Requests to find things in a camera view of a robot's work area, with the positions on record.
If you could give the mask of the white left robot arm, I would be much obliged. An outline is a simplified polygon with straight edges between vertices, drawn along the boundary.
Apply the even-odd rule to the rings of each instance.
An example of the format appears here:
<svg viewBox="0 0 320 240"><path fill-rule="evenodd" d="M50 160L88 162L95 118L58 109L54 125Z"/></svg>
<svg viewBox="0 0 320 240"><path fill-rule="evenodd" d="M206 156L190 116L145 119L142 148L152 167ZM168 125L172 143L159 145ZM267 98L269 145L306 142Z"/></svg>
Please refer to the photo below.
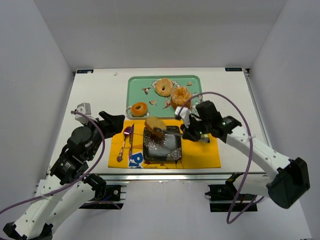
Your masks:
<svg viewBox="0 0 320 240"><path fill-rule="evenodd" d="M106 148L106 139L122 132L125 116L105 111L99 112L99 118L78 110L72 114L81 126L67 139L40 195L28 199L31 204L22 216L3 227L10 239L50 240L54 230L78 208L105 192L106 181L92 173L88 162L99 148Z"/></svg>

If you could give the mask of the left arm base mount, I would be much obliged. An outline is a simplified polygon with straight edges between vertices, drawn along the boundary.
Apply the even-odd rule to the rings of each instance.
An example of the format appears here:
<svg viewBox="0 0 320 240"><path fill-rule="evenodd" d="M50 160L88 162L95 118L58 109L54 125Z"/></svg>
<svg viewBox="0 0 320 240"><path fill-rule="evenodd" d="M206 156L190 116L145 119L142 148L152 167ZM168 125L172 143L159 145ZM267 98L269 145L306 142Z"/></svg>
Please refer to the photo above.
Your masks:
<svg viewBox="0 0 320 240"><path fill-rule="evenodd" d="M77 185L74 193L80 209L120 210L126 198L125 188L107 184L102 177L91 173Z"/></svg>

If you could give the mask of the sliced bread piece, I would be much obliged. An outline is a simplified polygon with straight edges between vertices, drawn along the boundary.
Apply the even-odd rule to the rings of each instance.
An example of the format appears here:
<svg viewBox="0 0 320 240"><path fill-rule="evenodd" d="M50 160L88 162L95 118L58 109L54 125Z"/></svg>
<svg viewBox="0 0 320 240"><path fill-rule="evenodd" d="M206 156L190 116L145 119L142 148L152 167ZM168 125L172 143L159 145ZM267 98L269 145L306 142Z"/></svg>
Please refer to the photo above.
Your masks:
<svg viewBox="0 0 320 240"><path fill-rule="evenodd" d="M144 125L148 131L159 137L162 137L164 135L164 131L167 130L166 124L155 116L148 117L145 120Z"/></svg>

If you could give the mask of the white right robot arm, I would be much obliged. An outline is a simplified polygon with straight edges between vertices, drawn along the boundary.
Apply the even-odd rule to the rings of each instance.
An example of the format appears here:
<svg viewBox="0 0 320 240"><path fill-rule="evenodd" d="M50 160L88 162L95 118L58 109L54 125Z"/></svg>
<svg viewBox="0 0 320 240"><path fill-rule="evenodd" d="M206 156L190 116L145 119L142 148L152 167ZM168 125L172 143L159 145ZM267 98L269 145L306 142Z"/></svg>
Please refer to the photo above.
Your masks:
<svg viewBox="0 0 320 240"><path fill-rule="evenodd" d="M186 107L175 110L175 117L183 121L183 139L198 142L203 134L211 135L249 157L265 173L258 177L234 173L225 183L231 190L267 197L288 209L310 189L308 165L302 158L289 158L250 136L234 117L222 117L211 101L198 104L196 110L197 116Z"/></svg>

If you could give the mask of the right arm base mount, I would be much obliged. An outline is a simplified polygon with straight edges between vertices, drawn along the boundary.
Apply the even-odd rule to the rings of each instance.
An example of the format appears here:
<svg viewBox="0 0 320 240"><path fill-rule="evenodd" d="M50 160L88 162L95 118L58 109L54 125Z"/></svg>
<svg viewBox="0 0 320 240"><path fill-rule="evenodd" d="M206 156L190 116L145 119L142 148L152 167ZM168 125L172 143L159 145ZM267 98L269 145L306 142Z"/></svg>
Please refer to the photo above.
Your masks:
<svg viewBox="0 0 320 240"><path fill-rule="evenodd" d="M234 181L237 180L243 173L233 173L230 175L222 175L218 179L214 179L208 184L208 191L204 196L209 200L210 211L212 213L227 213L237 193L237 187ZM233 213L240 213L247 206L246 212L257 212L258 207L253 201L254 195L240 193L233 206Z"/></svg>

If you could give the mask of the metal kitchen tongs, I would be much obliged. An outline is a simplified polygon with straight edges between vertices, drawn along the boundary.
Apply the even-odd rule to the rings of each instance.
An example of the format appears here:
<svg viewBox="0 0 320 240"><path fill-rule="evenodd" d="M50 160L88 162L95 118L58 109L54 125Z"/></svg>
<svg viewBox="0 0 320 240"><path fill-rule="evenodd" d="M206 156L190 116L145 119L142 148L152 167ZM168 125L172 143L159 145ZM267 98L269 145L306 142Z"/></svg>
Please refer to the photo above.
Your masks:
<svg viewBox="0 0 320 240"><path fill-rule="evenodd" d="M163 129L160 129L160 128L154 128L152 130L152 132L154 134L167 134L167 135L174 135L176 137L180 137L181 139L183 134L182 133L178 133L178 132L174 132L174 131L169 131L169 130L163 130Z"/></svg>

